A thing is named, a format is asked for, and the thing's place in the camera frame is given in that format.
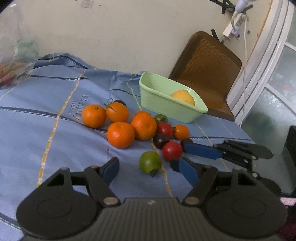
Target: green tomato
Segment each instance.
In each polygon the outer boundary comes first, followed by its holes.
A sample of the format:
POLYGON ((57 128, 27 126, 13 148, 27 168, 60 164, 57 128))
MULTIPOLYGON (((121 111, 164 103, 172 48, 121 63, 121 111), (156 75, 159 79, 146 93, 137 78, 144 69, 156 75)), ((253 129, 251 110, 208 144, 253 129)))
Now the green tomato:
POLYGON ((157 124, 160 124, 160 123, 167 123, 168 122, 168 119, 165 115, 162 115, 162 114, 157 114, 155 117, 154 117, 155 121, 157 124))
POLYGON ((140 169, 154 177, 161 168, 161 157, 154 151, 144 152, 139 159, 140 169))

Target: yellow fruit in basket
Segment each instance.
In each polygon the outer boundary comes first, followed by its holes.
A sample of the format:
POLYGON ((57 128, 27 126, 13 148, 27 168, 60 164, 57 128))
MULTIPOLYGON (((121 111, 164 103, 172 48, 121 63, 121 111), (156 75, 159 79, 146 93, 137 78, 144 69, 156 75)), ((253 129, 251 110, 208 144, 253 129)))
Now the yellow fruit in basket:
POLYGON ((174 97, 178 100, 181 100, 183 102, 186 102, 188 104, 195 106, 195 101, 194 101, 193 97, 188 93, 187 90, 178 90, 178 91, 172 93, 171 97, 174 97))

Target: beige wall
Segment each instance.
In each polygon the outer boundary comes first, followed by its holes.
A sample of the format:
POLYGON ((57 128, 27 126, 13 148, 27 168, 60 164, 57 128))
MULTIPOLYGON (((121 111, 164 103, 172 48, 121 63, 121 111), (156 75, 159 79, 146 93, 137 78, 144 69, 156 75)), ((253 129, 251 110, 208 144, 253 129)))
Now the beige wall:
MULTIPOLYGON (((248 11, 248 52, 272 0, 258 0, 248 11)), ((188 39, 197 31, 222 32, 231 16, 208 0, 23 0, 25 20, 38 36, 41 55, 69 52, 97 68, 168 76, 188 39)), ((226 43, 244 59, 244 43, 226 43)))

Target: orange fruit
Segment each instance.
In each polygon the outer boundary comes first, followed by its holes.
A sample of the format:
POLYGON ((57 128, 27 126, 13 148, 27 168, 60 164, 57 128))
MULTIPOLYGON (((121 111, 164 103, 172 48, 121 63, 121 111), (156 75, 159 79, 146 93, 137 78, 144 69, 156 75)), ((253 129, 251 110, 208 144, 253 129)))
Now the orange fruit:
POLYGON ((107 140, 116 148, 127 148, 135 140, 135 131, 126 122, 115 122, 108 127, 107 140))
POLYGON ((151 115, 140 113, 134 116, 131 126, 135 130, 135 136, 141 141, 149 140, 154 137, 157 124, 151 115))
POLYGON ((113 123, 126 122, 128 120, 128 109, 121 103, 113 102, 106 106, 106 115, 113 123))
POLYGON ((144 110, 140 110, 140 111, 138 111, 138 112, 135 114, 135 116, 136 116, 137 114, 148 114, 148 115, 150 115, 149 112, 144 111, 144 110))
POLYGON ((189 129, 185 125, 176 125, 174 135, 178 140, 183 140, 189 136, 189 129))
POLYGON ((86 106, 81 114, 84 124, 91 128, 98 128, 105 123, 105 109, 98 104, 90 104, 86 106))

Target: blue tablecloth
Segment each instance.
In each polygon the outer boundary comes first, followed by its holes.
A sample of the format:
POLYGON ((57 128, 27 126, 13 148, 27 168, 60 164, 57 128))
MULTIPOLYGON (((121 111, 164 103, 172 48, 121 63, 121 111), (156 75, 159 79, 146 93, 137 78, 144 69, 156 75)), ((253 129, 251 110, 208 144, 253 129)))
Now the blue tablecloth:
MULTIPOLYGON (((163 161, 163 172, 155 178, 139 169, 140 155, 153 150, 151 141, 136 140, 131 147, 119 150, 106 140, 108 121, 99 130, 82 125, 83 107, 93 103, 103 105, 109 98, 126 102, 130 121, 139 111, 140 76, 96 69, 70 54, 58 53, 38 60, 30 78, 18 86, 0 89, 1 241, 22 237, 15 220, 18 204, 37 183, 60 167, 82 171, 117 156, 120 171, 110 188, 121 201, 126 197, 166 196, 181 200, 191 190, 186 179, 174 172, 168 162, 163 161)), ((169 123, 179 124, 172 119, 169 123)), ((187 126, 195 143, 212 145, 224 139, 251 141, 235 123, 210 115, 201 115, 187 126)), ((187 156, 221 171, 235 167, 221 159, 187 156)))

